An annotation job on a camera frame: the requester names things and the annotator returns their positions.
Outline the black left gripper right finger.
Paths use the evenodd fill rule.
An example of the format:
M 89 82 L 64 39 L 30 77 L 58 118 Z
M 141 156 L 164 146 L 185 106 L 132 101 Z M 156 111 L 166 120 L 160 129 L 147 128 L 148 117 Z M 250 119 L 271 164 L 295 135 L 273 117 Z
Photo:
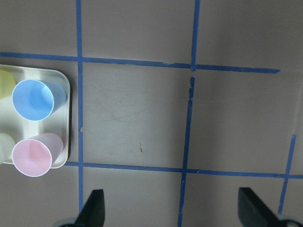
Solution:
M 243 227 L 284 226 L 284 222 L 249 187 L 238 190 L 238 218 Z

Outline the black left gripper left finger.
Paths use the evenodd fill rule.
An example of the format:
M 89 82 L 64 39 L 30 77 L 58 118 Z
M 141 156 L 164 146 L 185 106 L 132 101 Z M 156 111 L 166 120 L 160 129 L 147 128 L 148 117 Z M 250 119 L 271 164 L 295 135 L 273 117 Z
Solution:
M 105 223 L 105 200 L 102 189 L 93 190 L 79 213 L 74 227 L 102 227 Z

